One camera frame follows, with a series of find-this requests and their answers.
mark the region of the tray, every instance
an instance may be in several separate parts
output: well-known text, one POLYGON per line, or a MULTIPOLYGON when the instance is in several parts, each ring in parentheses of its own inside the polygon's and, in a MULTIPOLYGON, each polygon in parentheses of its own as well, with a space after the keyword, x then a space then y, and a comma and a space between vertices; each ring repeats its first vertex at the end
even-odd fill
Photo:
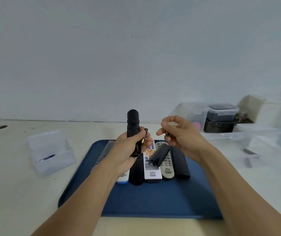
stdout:
MULTIPOLYGON (((93 143, 58 201, 60 207, 88 177, 109 140, 93 143)), ((140 186, 115 184, 101 216, 149 218, 222 218, 214 194, 201 167, 186 158, 191 177, 172 178, 140 186)))

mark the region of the pink round object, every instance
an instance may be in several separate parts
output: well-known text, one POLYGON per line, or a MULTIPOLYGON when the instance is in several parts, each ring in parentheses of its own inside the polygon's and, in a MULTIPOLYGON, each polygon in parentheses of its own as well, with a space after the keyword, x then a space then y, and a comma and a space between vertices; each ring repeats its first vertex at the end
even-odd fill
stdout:
POLYGON ((193 122, 193 126, 195 127, 196 130, 200 131, 201 130, 201 124, 199 122, 193 122))

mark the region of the tabletop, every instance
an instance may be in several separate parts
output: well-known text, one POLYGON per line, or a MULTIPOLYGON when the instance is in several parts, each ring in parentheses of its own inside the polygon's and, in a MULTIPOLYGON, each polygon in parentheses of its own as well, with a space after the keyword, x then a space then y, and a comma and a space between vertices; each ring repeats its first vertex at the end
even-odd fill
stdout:
MULTIPOLYGON (((126 123, 0 120, 0 235, 30 235, 56 209, 60 195, 92 143, 116 139, 126 123), (60 130, 74 149, 76 163, 45 178, 32 168, 27 137, 60 130)), ((144 123, 154 139, 159 124, 144 123)), ((244 154, 231 140, 210 141, 232 163, 244 154)), ((281 149, 267 166, 240 168, 245 180, 281 213, 281 149)), ((102 217, 94 235, 227 235, 223 220, 102 217)))

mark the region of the gray remote control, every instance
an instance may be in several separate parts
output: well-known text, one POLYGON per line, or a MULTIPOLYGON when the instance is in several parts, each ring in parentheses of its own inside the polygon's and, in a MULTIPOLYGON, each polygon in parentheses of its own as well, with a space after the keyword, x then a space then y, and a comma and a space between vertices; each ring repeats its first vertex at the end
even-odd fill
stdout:
POLYGON ((94 167, 91 170, 93 170, 96 167, 96 165, 99 164, 109 154, 109 152, 112 150, 112 147, 114 146, 114 143, 115 141, 108 141, 101 155, 99 156, 98 160, 94 164, 94 167))
MULTIPOLYGON (((168 143, 157 142, 156 148, 158 149, 160 146, 162 146, 162 144, 168 144, 168 143)), ((168 152, 166 158, 161 163, 160 170, 161 170, 161 174, 164 178, 171 179, 174 177, 174 169, 173 169, 170 151, 168 152)))

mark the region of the person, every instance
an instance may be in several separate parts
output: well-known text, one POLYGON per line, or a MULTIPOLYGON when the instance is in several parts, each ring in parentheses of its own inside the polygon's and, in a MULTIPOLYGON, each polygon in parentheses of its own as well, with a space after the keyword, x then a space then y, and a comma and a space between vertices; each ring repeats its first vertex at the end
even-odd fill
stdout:
MULTIPOLYGON (((231 235, 281 235, 281 214, 251 188, 191 122, 179 116, 169 116, 162 119, 161 126, 156 134, 169 132, 170 135, 165 136, 168 144, 179 147, 204 170, 231 235)), ((144 135, 144 127, 130 138, 126 132, 120 135, 111 152, 32 236, 92 235, 116 180, 135 162, 130 155, 135 143, 144 135)), ((142 150, 146 150, 151 142, 150 133, 147 133, 142 150)))

